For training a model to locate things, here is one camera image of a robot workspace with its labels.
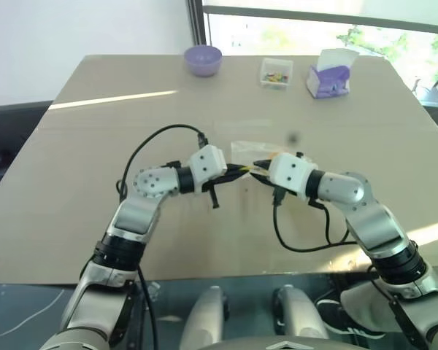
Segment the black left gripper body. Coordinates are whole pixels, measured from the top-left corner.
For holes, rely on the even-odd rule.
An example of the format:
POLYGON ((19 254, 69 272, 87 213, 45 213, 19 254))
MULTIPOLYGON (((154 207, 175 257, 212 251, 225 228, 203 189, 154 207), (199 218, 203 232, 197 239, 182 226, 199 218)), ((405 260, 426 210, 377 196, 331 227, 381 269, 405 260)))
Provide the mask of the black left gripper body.
POLYGON ((219 176, 215 179, 211 179, 207 182, 205 182, 202 186, 201 186, 201 191, 203 193, 209 193, 210 197, 211 197, 211 201, 212 201, 212 208, 213 209, 218 209, 220 207, 219 202, 218 202, 218 197, 215 191, 215 186, 219 185, 219 184, 224 184, 229 182, 229 176, 227 175, 222 175, 219 176))

